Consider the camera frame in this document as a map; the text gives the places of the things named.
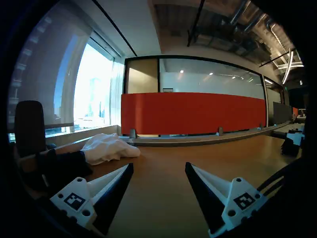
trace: sky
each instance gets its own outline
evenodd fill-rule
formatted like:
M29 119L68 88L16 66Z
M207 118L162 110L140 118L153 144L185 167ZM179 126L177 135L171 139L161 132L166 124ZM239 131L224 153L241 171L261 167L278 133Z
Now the sky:
M95 87L94 100L109 102L112 66L112 61L89 44L86 45L79 65L75 86L74 119L84 117L88 112L90 79L101 79L101 82ZM109 111L109 105L106 103L105 111L107 110Z

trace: black frame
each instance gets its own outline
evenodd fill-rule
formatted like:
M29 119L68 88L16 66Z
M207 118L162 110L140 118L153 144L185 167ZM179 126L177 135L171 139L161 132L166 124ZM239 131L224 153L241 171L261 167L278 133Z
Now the black frame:
M272 80L272 79L270 79L270 78L268 78L268 77L266 77L266 76L264 76L264 79L270 80L270 81L274 84L274 86L276 86L277 88L281 89L281 91L282 91L281 101L282 101L282 99L283 99L283 103L282 103L282 104L285 104L284 88L283 88L283 86L282 86L282 85L279 85L277 82L275 82L274 80Z
M267 125L268 108L266 106L267 105L267 98L266 98L266 93L265 93L265 88L264 88L264 78L263 78L263 76L261 74L259 74L258 72L255 72L255 71L253 71L251 69L245 68L245 67L240 66L240 65L236 65L234 63L229 63L229 62L226 62L226 61L218 60L218 59L211 59L211 58L205 58L205 57L199 57L199 56L184 56L184 55L153 55L153 56L139 56L139 57L126 58L124 60L124 78L123 78L122 94L127 93L127 91L126 91L126 87L128 85L128 80L127 80L128 77L127 77L127 75L129 74L129 67L127 66L128 62L134 61L134 60L147 60L147 59L157 59L157 61L158 61L158 68L157 68L158 69L157 70L158 71L158 73L157 73L158 92L160 92L160 68L159 68L160 59L202 60L202 61L208 61L208 62L213 62L213 63L220 63L220 64L236 67L236 68L239 68L239 69L243 69L243 70L249 71L249 72L251 72L253 74L256 74L256 75L260 76L262 87L263 87L263 93L264 93L264 102L265 102L265 125L263 127L267 127L268 126Z

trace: curved light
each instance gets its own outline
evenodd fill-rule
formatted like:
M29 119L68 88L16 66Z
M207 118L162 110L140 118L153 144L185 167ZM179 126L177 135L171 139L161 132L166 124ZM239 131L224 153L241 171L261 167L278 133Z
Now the curved light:
M291 65L291 68L296 68L296 67L304 67L304 65ZM278 67L278 69L286 69L287 66L283 66L283 67Z
M285 84L285 82L286 82L286 80L287 80L287 77L288 77L288 74L289 74L289 72L290 72L290 65L291 65L291 63L292 63L292 61L293 61L293 54L294 54L294 52L291 51L290 57L289 57L289 59L288 59L287 68L286 68L286 72L285 72L285 74L284 74L284 78L283 78L282 84Z

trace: wooden table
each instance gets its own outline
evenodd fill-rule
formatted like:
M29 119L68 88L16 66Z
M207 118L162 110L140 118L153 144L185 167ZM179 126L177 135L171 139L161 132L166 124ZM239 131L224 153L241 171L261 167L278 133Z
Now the wooden table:
M138 158L94 166L88 181L134 163L134 174L107 237L208 238L207 223L185 174L185 163L229 181L243 177L257 187L294 160L281 155L283 141L259 135L205 146L139 147Z

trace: window blind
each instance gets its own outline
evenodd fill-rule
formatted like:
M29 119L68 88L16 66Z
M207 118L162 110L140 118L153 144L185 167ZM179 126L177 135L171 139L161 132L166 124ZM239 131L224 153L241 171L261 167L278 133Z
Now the window blind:
M73 126L76 77L91 28L57 4L29 35L17 60L8 99L8 132L18 102L39 101L45 128Z

